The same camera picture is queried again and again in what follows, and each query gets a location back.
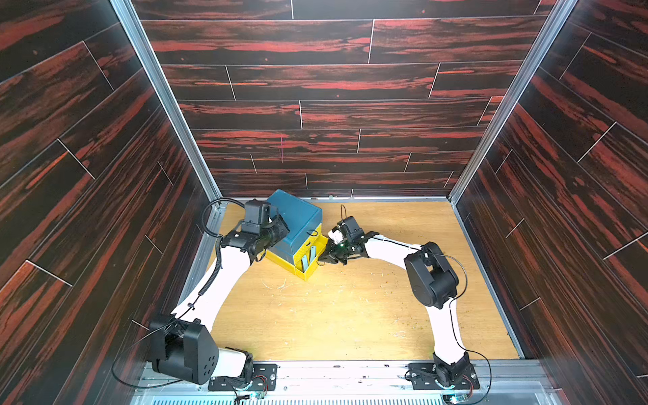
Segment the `teal drawer cabinet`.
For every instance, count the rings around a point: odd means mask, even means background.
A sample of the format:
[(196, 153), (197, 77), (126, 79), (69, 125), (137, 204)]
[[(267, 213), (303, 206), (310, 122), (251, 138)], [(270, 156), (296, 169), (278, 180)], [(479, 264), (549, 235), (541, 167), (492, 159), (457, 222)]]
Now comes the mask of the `teal drawer cabinet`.
[(315, 229), (322, 224), (322, 210), (309, 202), (278, 189), (267, 200), (278, 209), (290, 232)]

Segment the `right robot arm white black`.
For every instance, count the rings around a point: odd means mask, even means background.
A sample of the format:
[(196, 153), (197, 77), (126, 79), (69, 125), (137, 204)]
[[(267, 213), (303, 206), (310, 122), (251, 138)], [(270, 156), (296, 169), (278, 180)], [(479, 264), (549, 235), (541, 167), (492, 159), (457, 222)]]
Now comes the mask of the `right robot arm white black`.
[(357, 258), (391, 263), (406, 271), (414, 297), (428, 313), (434, 336), (433, 381), (443, 388), (459, 386), (471, 367), (455, 310), (459, 278), (440, 247), (411, 245), (375, 231), (364, 232), (354, 217), (341, 220), (327, 234), (318, 261), (345, 265)]

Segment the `yellow bottom drawer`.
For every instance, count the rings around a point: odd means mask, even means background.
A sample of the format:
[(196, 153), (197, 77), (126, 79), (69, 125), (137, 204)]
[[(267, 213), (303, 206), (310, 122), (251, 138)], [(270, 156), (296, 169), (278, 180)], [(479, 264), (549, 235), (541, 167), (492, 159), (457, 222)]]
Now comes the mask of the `yellow bottom drawer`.
[[(320, 268), (320, 265), (318, 264), (318, 258), (319, 256), (324, 253), (324, 250), (326, 248), (327, 240), (326, 239), (320, 239), (315, 242), (307, 242), (305, 246), (303, 246), (300, 251), (298, 251), (295, 254), (294, 257), (294, 266), (292, 269), (292, 273), (296, 275), (298, 278), (307, 281), (313, 273), (317, 270), (317, 268)], [(301, 258), (303, 256), (308, 256), (309, 259), (309, 251), (311, 249), (311, 246), (316, 246), (317, 247), (317, 261), (315, 263), (309, 263), (309, 267), (307, 271), (304, 273), (302, 271), (302, 264), (301, 264)]]

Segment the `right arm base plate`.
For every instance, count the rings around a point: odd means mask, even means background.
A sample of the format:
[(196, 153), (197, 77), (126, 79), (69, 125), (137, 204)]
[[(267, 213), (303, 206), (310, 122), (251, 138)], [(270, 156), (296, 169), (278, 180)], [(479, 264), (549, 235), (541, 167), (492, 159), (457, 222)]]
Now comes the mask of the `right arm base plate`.
[(464, 390), (480, 388), (476, 371), (470, 362), (460, 361), (450, 366), (440, 362), (410, 363), (404, 378), (414, 390)]

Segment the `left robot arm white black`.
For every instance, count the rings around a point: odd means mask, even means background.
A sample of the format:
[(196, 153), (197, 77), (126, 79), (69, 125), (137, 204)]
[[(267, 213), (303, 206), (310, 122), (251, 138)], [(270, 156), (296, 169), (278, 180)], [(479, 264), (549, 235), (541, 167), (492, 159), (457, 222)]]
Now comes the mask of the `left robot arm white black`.
[(155, 317), (150, 327), (147, 361), (155, 372), (202, 385), (231, 378), (247, 385), (252, 378), (252, 355), (218, 347), (211, 332), (219, 311), (237, 281), (258, 258), (290, 233), (281, 216), (263, 223), (243, 221), (238, 229), (219, 236), (216, 260), (196, 288), (168, 316)]

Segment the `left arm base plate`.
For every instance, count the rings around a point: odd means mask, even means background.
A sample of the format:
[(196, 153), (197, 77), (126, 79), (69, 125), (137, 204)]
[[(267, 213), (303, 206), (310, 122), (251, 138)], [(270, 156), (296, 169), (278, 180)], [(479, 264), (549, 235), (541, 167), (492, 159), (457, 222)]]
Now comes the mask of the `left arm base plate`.
[(278, 365), (272, 363), (253, 363), (236, 377), (218, 376), (209, 381), (210, 392), (231, 392), (233, 390), (244, 393), (267, 393), (276, 388)]

